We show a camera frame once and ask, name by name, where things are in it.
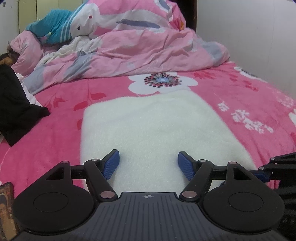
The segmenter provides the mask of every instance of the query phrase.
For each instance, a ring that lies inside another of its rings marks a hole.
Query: blue textured pad
[[[178,155],[178,165],[186,178],[190,181],[195,175],[193,165],[181,152],[179,152]]]
[[[119,151],[116,151],[106,162],[103,170],[103,176],[109,180],[119,164]]]

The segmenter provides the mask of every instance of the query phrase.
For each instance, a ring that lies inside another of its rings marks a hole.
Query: black cloth
[[[46,107],[30,104],[13,69],[0,65],[0,132],[8,144],[13,146],[48,115]]]

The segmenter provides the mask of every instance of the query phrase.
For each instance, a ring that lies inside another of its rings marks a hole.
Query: white wall
[[[231,60],[296,98],[296,3],[198,0],[197,34],[224,44]]]
[[[18,34],[17,0],[5,0],[0,4],[0,54],[6,53],[7,42]]]

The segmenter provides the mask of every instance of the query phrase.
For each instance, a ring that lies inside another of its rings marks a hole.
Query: yellow padded headboard
[[[75,10],[83,0],[19,0],[20,33],[28,24],[45,17],[51,9]]]

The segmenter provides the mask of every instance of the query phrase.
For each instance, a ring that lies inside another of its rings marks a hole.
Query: flower center
[[[172,87],[181,84],[181,80],[179,80],[178,76],[172,76],[166,73],[157,73],[151,74],[144,79],[146,85],[152,87]]]

